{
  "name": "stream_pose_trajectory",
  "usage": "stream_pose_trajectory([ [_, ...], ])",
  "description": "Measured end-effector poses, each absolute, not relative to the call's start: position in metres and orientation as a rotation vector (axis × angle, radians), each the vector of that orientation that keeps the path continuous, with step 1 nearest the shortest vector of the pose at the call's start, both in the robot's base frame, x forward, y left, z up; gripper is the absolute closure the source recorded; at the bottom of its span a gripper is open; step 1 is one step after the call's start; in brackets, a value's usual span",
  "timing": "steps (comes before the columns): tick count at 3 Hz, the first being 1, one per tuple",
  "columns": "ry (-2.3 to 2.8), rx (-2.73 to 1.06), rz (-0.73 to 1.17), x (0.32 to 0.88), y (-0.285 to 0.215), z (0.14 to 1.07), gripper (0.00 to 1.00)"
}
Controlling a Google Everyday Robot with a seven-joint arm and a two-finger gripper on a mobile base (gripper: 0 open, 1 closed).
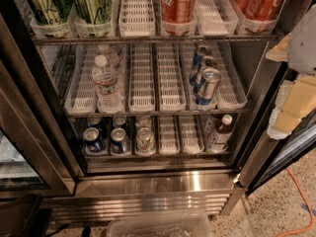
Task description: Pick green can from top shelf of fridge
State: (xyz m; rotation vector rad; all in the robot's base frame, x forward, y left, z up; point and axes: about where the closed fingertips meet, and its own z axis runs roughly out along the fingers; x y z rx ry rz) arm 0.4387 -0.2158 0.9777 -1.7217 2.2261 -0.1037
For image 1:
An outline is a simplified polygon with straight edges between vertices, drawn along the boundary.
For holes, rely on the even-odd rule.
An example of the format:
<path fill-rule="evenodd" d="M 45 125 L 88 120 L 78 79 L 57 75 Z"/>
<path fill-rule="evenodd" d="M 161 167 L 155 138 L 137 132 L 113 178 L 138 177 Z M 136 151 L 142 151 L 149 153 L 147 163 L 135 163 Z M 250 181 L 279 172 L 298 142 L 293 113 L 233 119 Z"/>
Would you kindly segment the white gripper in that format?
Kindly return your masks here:
<path fill-rule="evenodd" d="M 291 32 L 266 53 L 266 59 L 287 61 L 299 73 L 294 81 L 284 80 L 276 94 L 268 136 L 285 139 L 316 108 L 316 5 L 313 5 Z"/>

